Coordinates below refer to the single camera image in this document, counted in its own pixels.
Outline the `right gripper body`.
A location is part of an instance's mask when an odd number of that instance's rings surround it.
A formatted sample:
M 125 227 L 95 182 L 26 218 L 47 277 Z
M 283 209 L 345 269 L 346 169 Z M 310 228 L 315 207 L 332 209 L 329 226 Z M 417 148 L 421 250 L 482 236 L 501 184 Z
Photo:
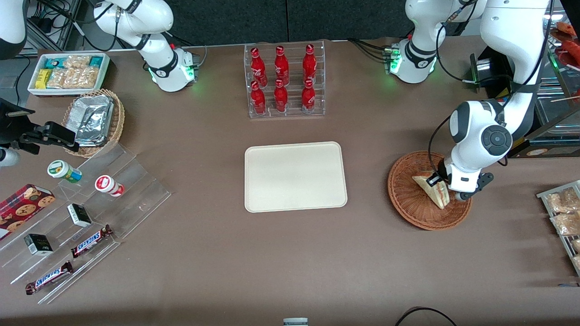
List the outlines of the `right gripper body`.
M 34 130 L 36 124 L 29 120 L 28 115 L 35 110 L 13 105 L 4 99 L 0 100 L 0 142 L 12 142 Z

